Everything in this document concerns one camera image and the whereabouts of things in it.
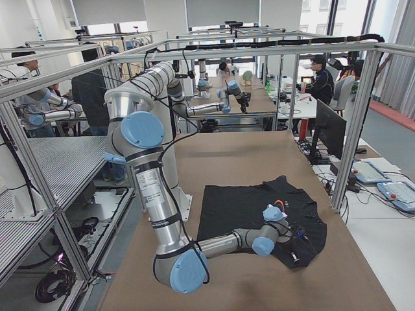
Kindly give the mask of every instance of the black cap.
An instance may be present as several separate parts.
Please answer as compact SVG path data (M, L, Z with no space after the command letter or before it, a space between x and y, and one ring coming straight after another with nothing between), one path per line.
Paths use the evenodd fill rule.
M312 61L313 63L320 63L320 64L322 64L322 65L325 65L325 64L326 64L326 59L324 58L324 56L323 56L323 55L315 55L315 56L313 56L313 57L311 58L311 61Z

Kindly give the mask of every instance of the perforated metal panel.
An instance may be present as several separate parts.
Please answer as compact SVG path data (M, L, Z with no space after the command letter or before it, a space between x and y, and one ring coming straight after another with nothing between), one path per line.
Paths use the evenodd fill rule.
M105 137L65 137L29 139L30 146L66 210L104 164ZM7 222L1 219L13 209L9 192L0 195L0 286L54 224L52 213L37 222Z

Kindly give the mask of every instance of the brown paper table surface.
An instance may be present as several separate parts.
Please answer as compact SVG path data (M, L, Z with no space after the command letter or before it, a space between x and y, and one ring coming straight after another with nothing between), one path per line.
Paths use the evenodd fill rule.
M243 86L240 83L242 79L241 76L230 76L226 78L226 81L229 83L232 80L236 80L241 88L242 92L251 93L251 101L249 101L249 106L246 108L248 113L255 112L274 112L275 105L270 100L267 92L262 88L258 78L253 77L252 86ZM222 87L222 78L214 77L210 78L209 81L212 83L212 88L207 89L207 92L210 94L210 98L206 99L197 99L192 98L190 101L190 106L197 106L203 104L209 104L211 102L218 102L218 96L216 95L216 90ZM241 105L238 104L233 95L229 96L231 111L230 113L241 113Z
M143 215L102 311L395 310L289 132L198 134L176 145L176 158L180 186L193 195L185 223L191 236L197 235L205 185L257 185L286 175L317 201L327 224L326 246L298 269L253 254L209 259L210 283L193 294L178 294L153 277L157 241Z

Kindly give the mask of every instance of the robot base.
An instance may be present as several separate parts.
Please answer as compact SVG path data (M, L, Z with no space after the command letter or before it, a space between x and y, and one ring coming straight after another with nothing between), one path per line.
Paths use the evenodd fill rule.
M42 209L36 212L36 216L33 215L25 215L25 216L16 216L13 210L9 211L7 214L2 217L2 221L4 222L37 222L40 218L42 218L45 212L48 209Z
M177 203L180 206L180 214L182 214L182 219L186 222L189 220L190 206L192 204L193 197L191 194L185 194L179 187L176 198L178 199Z
M210 98L210 94L206 91L198 92L194 97L194 99L207 99Z

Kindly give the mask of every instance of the computer monitor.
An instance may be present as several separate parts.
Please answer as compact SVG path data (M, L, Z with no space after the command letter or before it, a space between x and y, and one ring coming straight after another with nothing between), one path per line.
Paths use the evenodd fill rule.
M316 122L309 156L311 164L318 164L316 156L318 140L327 147L328 154L341 159L345 133L346 120L321 100L317 100Z

